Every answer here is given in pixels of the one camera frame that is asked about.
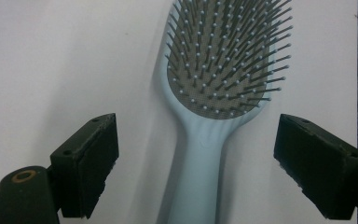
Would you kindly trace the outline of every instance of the screw hole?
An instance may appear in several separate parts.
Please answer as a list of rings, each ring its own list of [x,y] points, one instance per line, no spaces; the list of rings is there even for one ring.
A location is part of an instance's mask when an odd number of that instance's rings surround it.
[[[21,172],[17,173],[16,175],[14,175],[11,178],[11,181],[13,183],[20,184],[22,182],[25,182],[25,181],[28,181],[28,180],[32,179],[35,175],[36,175],[35,170],[21,171]]]
[[[72,151],[71,150],[65,150],[64,152],[63,152],[63,155],[65,155],[65,156],[69,156],[69,155],[71,155],[72,154]]]

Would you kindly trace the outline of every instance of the white background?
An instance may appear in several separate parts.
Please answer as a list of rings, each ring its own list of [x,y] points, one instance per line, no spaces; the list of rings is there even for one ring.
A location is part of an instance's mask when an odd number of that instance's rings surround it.
[[[0,180],[24,166],[48,167],[85,122],[114,112],[120,158],[102,198],[90,220],[61,223],[164,223],[172,160],[185,141],[153,75],[171,3],[0,0]],[[324,219],[272,153],[281,113],[356,146],[357,1],[291,6],[283,90],[225,144],[220,224],[355,223]]]

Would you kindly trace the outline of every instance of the brush bristle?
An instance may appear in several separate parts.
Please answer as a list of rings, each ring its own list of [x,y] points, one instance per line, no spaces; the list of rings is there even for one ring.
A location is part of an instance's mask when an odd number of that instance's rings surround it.
[[[192,112],[209,119],[233,119],[270,101],[279,91],[271,83],[290,58],[271,60],[293,26],[279,29],[290,1],[179,0],[173,4],[167,32],[171,50],[167,74],[172,92]]]

